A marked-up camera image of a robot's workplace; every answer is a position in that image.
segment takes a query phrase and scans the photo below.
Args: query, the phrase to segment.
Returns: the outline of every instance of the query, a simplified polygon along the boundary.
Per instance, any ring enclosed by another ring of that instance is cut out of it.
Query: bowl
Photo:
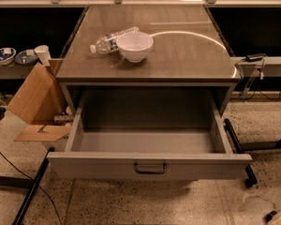
[[[148,34],[131,32],[116,39],[121,55],[131,63],[139,63],[152,50],[154,40]]]
[[[33,66],[37,63],[38,56],[33,49],[19,52],[15,57],[16,65]]]
[[[13,62],[16,50],[12,48],[0,49],[0,65],[6,66]]]

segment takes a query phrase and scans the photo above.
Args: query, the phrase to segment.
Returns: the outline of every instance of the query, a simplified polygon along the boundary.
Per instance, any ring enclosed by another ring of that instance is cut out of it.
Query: floor
[[[281,137],[281,100],[232,101],[229,118],[241,143]],[[21,171],[35,176],[46,154],[39,142],[14,142],[26,124],[11,112],[0,122],[0,151]],[[235,180],[121,182],[65,179],[49,165],[41,187],[53,199],[64,225],[196,224],[259,225],[281,210],[281,150],[251,153],[259,183],[246,188],[245,172]],[[22,177],[0,156],[0,175]],[[0,187],[0,225],[11,224],[25,189]],[[47,195],[37,190],[22,222],[60,224]]]

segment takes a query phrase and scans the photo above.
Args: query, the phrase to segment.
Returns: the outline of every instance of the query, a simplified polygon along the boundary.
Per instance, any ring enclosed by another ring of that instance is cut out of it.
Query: white cup
[[[35,52],[43,65],[49,65],[49,60],[51,59],[49,47],[46,45],[40,45],[35,48]]]

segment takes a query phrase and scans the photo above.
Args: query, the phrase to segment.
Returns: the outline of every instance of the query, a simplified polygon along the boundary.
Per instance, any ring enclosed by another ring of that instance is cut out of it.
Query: gray tabletop
[[[137,64],[93,54],[109,32],[137,26],[154,38]],[[236,82],[239,74],[201,5],[91,5],[61,66],[59,82]]]

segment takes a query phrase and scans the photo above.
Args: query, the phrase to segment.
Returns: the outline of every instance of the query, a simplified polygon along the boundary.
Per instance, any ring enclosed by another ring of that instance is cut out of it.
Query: open cardboard box
[[[55,79],[62,61],[50,62],[50,67],[35,65],[7,109],[28,124],[14,141],[42,142],[47,149],[62,151],[71,127],[54,125],[54,116],[65,111],[67,102]]]

